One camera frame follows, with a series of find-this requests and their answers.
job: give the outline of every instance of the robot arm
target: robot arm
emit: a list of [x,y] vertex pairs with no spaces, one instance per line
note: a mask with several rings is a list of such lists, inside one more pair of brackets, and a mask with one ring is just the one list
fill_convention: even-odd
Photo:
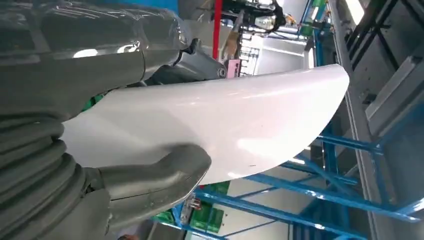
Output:
[[[161,35],[152,22],[170,31]],[[174,147],[152,165],[82,168],[59,139],[62,122],[91,97],[184,62],[192,39],[175,14],[134,5],[6,2],[0,25],[0,239],[101,239],[192,192],[211,164],[199,146]],[[211,77],[201,69],[186,64],[183,72]]]

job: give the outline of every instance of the red pole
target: red pole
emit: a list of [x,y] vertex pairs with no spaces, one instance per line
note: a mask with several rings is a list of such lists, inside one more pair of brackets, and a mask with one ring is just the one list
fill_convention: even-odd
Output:
[[218,46],[220,44],[220,27],[221,27],[221,13],[223,10],[223,0],[215,0],[215,18],[213,25],[213,46],[212,57],[218,60]]

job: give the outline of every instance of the gray metal column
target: gray metal column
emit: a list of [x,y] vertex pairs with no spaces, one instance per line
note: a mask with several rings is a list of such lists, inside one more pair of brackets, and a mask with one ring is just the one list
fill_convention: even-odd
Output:
[[[334,44],[339,64],[342,65],[349,76],[352,77],[352,63],[349,59],[349,52],[344,41],[344,30],[341,26],[337,10],[337,0],[328,0],[328,7],[331,11],[331,18],[334,26]],[[370,128],[368,126],[368,120],[359,101],[359,94],[356,88],[352,85],[347,89],[345,102],[353,139],[363,142],[371,142],[372,138]],[[372,157],[368,152],[363,150],[356,150],[355,152],[363,189],[363,196],[366,200],[380,203],[382,196],[380,195],[378,188]],[[377,215],[373,212],[368,212],[368,221],[373,240],[395,239],[395,234],[391,227],[392,221],[390,219]]]

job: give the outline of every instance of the white fender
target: white fender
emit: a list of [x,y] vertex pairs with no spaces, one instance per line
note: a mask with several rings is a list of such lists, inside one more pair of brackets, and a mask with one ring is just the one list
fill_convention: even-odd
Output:
[[331,120],[349,85],[340,65],[287,73],[118,89],[64,123],[68,153],[84,167],[151,164],[197,144],[211,184],[293,158]]

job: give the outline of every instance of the protective plastic cover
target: protective plastic cover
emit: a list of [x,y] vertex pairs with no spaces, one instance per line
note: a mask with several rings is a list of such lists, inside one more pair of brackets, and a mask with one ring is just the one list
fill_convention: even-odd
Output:
[[192,42],[174,12],[135,4],[1,2],[0,26],[0,65],[182,50]]

